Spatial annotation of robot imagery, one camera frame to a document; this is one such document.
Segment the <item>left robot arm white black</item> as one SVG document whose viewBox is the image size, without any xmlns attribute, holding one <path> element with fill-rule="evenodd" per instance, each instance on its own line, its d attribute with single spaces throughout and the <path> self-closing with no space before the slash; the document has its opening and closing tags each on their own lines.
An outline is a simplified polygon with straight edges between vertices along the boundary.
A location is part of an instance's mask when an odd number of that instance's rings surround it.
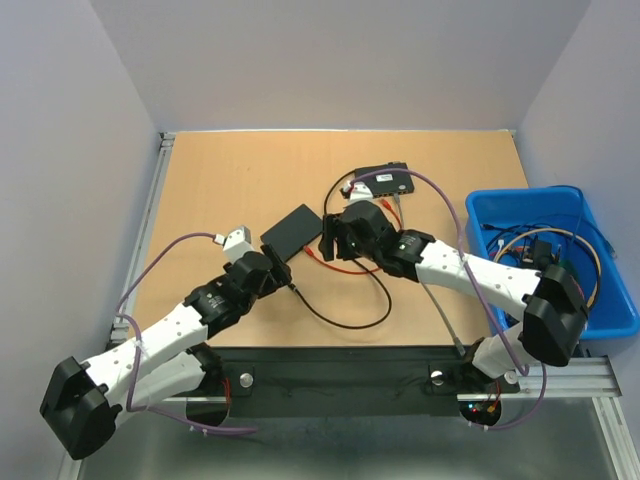
<svg viewBox="0 0 640 480">
<path fill-rule="evenodd" d="M 177 393 L 215 392 L 223 371 L 207 340 L 291 281 L 290 267 L 271 246 L 248 249 L 128 341 L 84 361 L 58 363 L 41 416 L 69 456 L 81 460 L 103 447 L 128 416 L 156 412 L 159 402 Z"/>
</svg>

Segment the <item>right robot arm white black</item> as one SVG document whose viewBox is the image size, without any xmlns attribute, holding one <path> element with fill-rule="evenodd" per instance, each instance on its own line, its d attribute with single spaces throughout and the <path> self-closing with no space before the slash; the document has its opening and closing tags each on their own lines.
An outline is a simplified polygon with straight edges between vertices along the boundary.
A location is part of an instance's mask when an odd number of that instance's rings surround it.
<svg viewBox="0 0 640 480">
<path fill-rule="evenodd" d="M 567 366 L 588 320 L 566 269 L 519 269 L 461 252 L 430 234 L 396 229 L 367 200 L 324 216 L 319 250 L 327 261 L 365 258 L 392 277 L 475 295 L 511 315 L 514 326 L 477 341 L 461 364 L 461 381 L 472 390 L 531 363 Z"/>
</svg>

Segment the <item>black network switch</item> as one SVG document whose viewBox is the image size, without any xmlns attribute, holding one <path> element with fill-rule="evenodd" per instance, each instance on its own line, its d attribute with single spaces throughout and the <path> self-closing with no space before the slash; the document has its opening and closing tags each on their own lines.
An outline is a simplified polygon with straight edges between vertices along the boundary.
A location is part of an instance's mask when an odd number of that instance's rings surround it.
<svg viewBox="0 0 640 480">
<path fill-rule="evenodd" d="M 362 182 L 369 188 L 375 198 L 394 195 L 406 195 L 414 192 L 414 183 L 410 174 L 389 172 L 389 169 L 407 170 L 404 162 L 360 167 L 354 170 L 356 178 L 364 176 Z"/>
</svg>

